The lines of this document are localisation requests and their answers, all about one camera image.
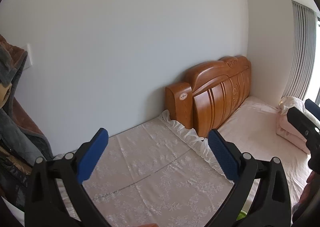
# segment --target blue gripper pad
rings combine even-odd
[[[310,111],[313,114],[313,116],[320,120],[320,107],[318,105],[316,105],[310,99],[307,99],[304,103],[304,106],[308,111]]]
[[[88,180],[90,178],[94,167],[108,145],[108,140],[108,131],[101,128],[90,142],[83,144],[85,145],[84,148],[87,148],[87,150],[80,158],[80,161],[77,162],[76,177],[79,184],[82,184],[84,180]]]
[[[217,130],[211,130],[208,134],[208,144],[218,163],[220,164],[227,179],[237,183],[239,180],[239,163],[234,155],[230,152],[228,145],[233,145],[236,148],[236,155],[241,155],[241,152],[233,143],[226,142]]]

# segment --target pleated curtain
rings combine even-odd
[[[316,14],[292,1],[294,17],[293,61],[283,96],[294,96],[303,100],[308,89],[316,54]]]

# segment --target light switch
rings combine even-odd
[[[24,70],[32,66],[32,58],[31,58],[31,46],[30,44],[26,44],[24,47],[22,47],[24,50],[28,52],[27,60],[24,65]]]

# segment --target mattress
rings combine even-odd
[[[277,112],[263,101],[248,97],[218,131],[226,141],[233,142],[241,152],[249,152],[255,159],[270,161],[273,157],[280,158],[293,206],[299,201],[311,173],[308,167],[310,156],[276,134]],[[258,184],[259,180],[255,180],[245,211],[250,208]]]
[[[70,203],[62,182],[59,185],[65,203]],[[203,227],[233,184],[207,140],[164,111],[111,137],[83,186],[112,226]],[[76,217],[71,204],[67,209]]]

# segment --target silver screw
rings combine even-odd
[[[36,163],[37,164],[42,163],[42,161],[43,161],[43,157],[39,157],[39,158],[36,159]]]
[[[243,157],[247,160],[251,159],[251,155],[249,153],[243,153]]]
[[[68,159],[68,160],[72,159],[73,158],[73,153],[71,153],[71,152],[67,153],[64,157],[65,157],[65,159]]]
[[[275,158],[273,158],[273,162],[275,162],[276,164],[279,164],[280,163],[280,159],[275,157]]]

